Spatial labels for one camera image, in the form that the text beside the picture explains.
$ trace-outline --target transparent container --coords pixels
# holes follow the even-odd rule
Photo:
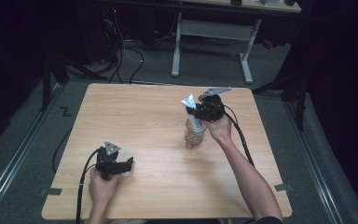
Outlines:
[[[202,131],[200,133],[196,133],[191,126],[189,120],[186,121],[186,131],[185,131],[185,140],[186,140],[186,147],[192,148],[194,146],[198,146],[201,144],[203,140],[203,136],[205,135],[206,126],[202,124]]]

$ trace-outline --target object on white desk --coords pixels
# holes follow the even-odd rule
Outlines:
[[[279,5],[279,0],[260,0],[260,2],[264,6],[276,7],[277,5]]]

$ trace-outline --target person's right hand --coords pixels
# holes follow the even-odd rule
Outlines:
[[[220,120],[210,122],[202,121],[208,127],[212,138],[219,144],[231,141],[231,120],[224,115]]]

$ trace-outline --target hand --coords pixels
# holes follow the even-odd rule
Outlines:
[[[210,122],[202,121],[208,127],[212,138],[219,144],[231,141],[231,120],[224,115],[220,120]]]
[[[91,195],[93,207],[105,209],[113,197],[120,175],[113,175],[112,179],[105,180],[99,171],[92,168],[90,176],[89,194]]]

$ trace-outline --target person's left hand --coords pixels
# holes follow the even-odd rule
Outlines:
[[[95,168],[90,170],[89,194],[93,207],[105,209],[115,193],[116,184],[120,175],[113,175],[110,180],[102,178],[101,173]]]

